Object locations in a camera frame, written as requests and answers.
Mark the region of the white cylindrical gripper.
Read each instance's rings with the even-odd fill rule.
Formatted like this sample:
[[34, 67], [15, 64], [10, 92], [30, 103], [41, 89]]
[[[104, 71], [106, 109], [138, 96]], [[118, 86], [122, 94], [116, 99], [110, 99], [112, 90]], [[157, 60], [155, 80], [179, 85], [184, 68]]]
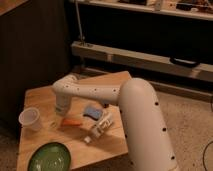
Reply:
[[55, 103], [55, 111], [60, 116], [66, 116], [71, 106], [71, 97], [65, 95], [57, 95]]

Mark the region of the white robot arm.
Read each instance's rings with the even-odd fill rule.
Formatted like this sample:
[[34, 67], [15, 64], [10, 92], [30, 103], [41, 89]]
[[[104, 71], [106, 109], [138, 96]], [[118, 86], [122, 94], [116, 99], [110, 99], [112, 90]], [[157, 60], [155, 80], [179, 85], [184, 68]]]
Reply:
[[134, 171], [180, 171], [155, 89], [141, 78], [121, 85], [79, 84], [74, 75], [52, 86], [55, 110], [65, 116], [74, 96], [117, 105]]

